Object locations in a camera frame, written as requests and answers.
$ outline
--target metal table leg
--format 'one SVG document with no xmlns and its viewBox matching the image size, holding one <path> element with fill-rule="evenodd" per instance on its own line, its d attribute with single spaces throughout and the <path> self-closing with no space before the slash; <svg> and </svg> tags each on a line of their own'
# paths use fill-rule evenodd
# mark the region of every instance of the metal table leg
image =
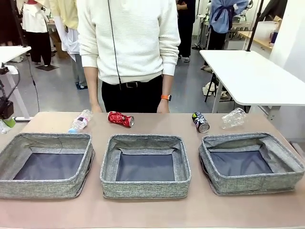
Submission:
<svg viewBox="0 0 305 229">
<path fill-rule="evenodd" d="M 275 121 L 275 117 L 278 115 L 281 106 L 272 106 L 269 110 L 268 120 L 272 123 Z"/>
<path fill-rule="evenodd" d="M 219 85 L 218 85 L 218 89 L 217 89 L 217 92 L 216 92 L 212 113 L 217 113 L 218 104 L 219 104 L 219 101 L 220 101 L 220 96 L 221 96 L 221 91 L 222 90 L 223 90 L 223 84 L 219 81 Z"/>
<path fill-rule="evenodd" d="M 13 79 L 12 75 L 18 74 L 18 72 L 17 72 L 17 69 L 14 66 L 8 65 L 7 67 L 9 69 L 9 73 L 7 73 L 6 76 L 8 78 L 8 81 L 10 83 L 11 88 L 13 88 L 16 84 L 14 82 L 14 79 Z M 13 94 L 14 94 L 14 96 L 17 100 L 18 106 L 20 107 L 20 109 L 22 111 L 22 114 L 24 116 L 24 117 L 15 117 L 14 118 L 15 121 L 22 121 L 22 122 L 30 121 L 32 119 L 32 117 L 30 117 L 29 112 L 28 112 L 27 108 L 25 107 L 25 104 L 24 104 L 23 99 L 20 95 L 18 87 L 16 87 Z"/>
</svg>

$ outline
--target plastic water bottle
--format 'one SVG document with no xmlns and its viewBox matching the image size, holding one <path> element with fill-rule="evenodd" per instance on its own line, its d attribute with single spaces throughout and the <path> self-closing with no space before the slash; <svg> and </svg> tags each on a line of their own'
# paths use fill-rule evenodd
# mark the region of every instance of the plastic water bottle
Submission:
<svg viewBox="0 0 305 229">
<path fill-rule="evenodd" d="M 78 133 L 80 132 L 83 128 L 85 128 L 92 119 L 92 112 L 90 110 L 84 110 L 81 112 L 79 116 L 73 121 L 72 126 L 69 130 L 69 133 Z"/>
<path fill-rule="evenodd" d="M 228 129 L 235 126 L 241 126 L 246 121 L 246 113 L 241 108 L 236 108 L 229 114 L 223 116 L 222 118 L 222 129 Z"/>
</svg>

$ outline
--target smartwatch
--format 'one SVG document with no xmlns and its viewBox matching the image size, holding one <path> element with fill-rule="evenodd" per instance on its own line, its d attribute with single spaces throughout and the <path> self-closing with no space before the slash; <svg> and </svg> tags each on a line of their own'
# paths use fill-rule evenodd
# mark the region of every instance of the smartwatch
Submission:
<svg viewBox="0 0 305 229">
<path fill-rule="evenodd" d="M 171 95 L 161 95 L 161 99 L 166 99 L 168 102 L 172 100 Z"/>
</svg>

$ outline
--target white table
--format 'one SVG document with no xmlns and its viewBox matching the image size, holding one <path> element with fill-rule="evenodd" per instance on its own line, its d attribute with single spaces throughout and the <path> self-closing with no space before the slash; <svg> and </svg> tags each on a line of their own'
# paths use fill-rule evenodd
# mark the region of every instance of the white table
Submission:
<svg viewBox="0 0 305 229">
<path fill-rule="evenodd" d="M 305 83 L 258 53 L 244 50 L 202 50 L 219 79 L 212 113 L 217 112 L 222 87 L 241 105 L 269 109 L 273 120 L 281 106 L 305 106 Z"/>
<path fill-rule="evenodd" d="M 0 65 L 2 65 L 2 63 L 6 63 L 14 58 L 16 58 L 17 56 L 20 56 L 24 53 L 26 53 L 27 51 L 31 50 L 31 47 L 22 47 L 22 46 L 0 46 Z M 9 68 L 9 72 L 6 74 L 8 81 L 10 83 L 11 88 L 13 88 L 15 86 L 15 82 L 13 80 L 12 75 L 14 74 L 18 74 L 16 67 L 14 66 L 7 66 Z M 20 92 L 18 90 L 18 87 L 16 87 L 16 89 L 14 90 L 13 94 L 16 97 L 18 106 L 20 107 L 23 117 L 15 117 L 16 121 L 29 121 L 31 120 L 31 117 L 28 113 L 28 110 L 25 107 L 25 104 L 23 102 L 23 99 L 20 95 Z"/>
</svg>

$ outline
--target crushed soda can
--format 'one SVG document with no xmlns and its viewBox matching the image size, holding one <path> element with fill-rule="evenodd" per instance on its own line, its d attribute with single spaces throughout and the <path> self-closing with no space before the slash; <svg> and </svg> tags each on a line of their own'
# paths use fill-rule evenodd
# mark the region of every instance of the crushed soda can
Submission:
<svg viewBox="0 0 305 229">
<path fill-rule="evenodd" d="M 132 127 L 134 124 L 134 117 L 123 115 L 120 112 L 110 111 L 108 113 L 108 121 L 111 123 L 123 125 L 125 127 Z"/>
</svg>

